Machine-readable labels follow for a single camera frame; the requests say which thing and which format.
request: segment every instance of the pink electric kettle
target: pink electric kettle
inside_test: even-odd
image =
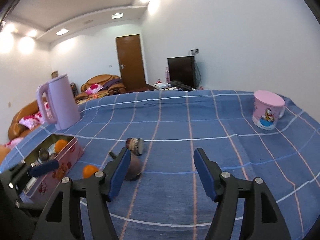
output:
[[[44,108],[43,93],[46,93],[52,118],[48,118]],[[47,123],[54,123],[57,130],[69,128],[80,120],[80,113],[67,74],[58,76],[41,85],[36,95],[43,118]]]

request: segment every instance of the brown leather sofa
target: brown leather sofa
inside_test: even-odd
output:
[[[12,119],[11,125],[8,130],[8,137],[10,140],[13,140],[18,137],[25,137],[36,129],[38,126],[33,128],[32,130],[29,130],[27,127],[24,125],[19,124],[19,121],[22,117],[25,117],[27,115],[32,115],[35,114],[39,111],[38,103],[37,101],[33,101],[32,103],[28,104],[24,108],[22,108],[17,114],[14,116]]]
[[[10,152],[9,148],[6,148],[5,146],[0,145],[0,164],[9,152]]]
[[[119,76],[116,75],[109,75],[109,74],[104,74],[104,75],[98,75],[95,76],[93,78],[90,78],[85,84],[83,84],[81,86],[81,93],[79,95],[76,96],[76,100],[79,99],[84,99],[84,98],[88,98],[88,95],[85,93],[85,91],[93,84],[100,84],[100,85],[104,85],[106,82],[112,80],[112,79],[116,79],[116,78],[120,78]],[[125,86],[123,85],[123,83],[118,83],[118,84],[114,84],[111,87],[109,87],[109,89],[107,90],[109,92],[109,95],[114,95],[114,94],[124,94],[125,91]],[[105,93],[106,90],[103,91],[98,91],[96,93],[96,95]]]

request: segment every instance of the orange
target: orange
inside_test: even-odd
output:
[[[82,176],[84,179],[91,177],[92,174],[99,171],[99,169],[94,165],[87,165],[82,170]]]
[[[62,149],[64,147],[66,147],[68,144],[68,142],[66,140],[59,140],[56,142],[56,144],[54,145],[54,150],[55,152],[58,154],[59,152],[62,151]]]

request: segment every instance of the television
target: television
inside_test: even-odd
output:
[[[170,81],[177,81],[196,88],[195,58],[193,56],[168,58],[168,67]]]

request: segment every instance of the pink pillow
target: pink pillow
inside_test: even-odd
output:
[[[14,147],[18,145],[19,142],[21,142],[24,139],[24,137],[18,137],[13,139],[12,141],[6,143],[4,146],[12,150]]]
[[[20,119],[19,124],[22,124],[28,127],[30,130],[36,127],[39,124],[39,120],[36,119],[33,115],[28,115]]]
[[[35,113],[34,114],[34,117],[36,118],[36,119],[38,119],[38,121],[39,121],[39,123],[40,124],[44,124],[44,118],[42,117],[42,114],[40,113],[40,111],[39,112],[37,112],[37,113]]]
[[[47,117],[48,118],[51,118],[52,117],[52,114],[51,114],[51,111],[50,111],[50,108],[49,108],[49,104],[48,102],[44,102],[44,108],[45,108],[45,111],[47,112]],[[42,117],[42,114],[41,112],[37,112],[33,115],[36,119],[39,120],[39,123],[40,124],[44,124],[45,122],[45,119]]]
[[[99,90],[103,89],[103,86],[100,84],[93,84],[91,85],[85,92],[87,93],[87,95],[91,95],[91,94],[95,94],[97,93]]]

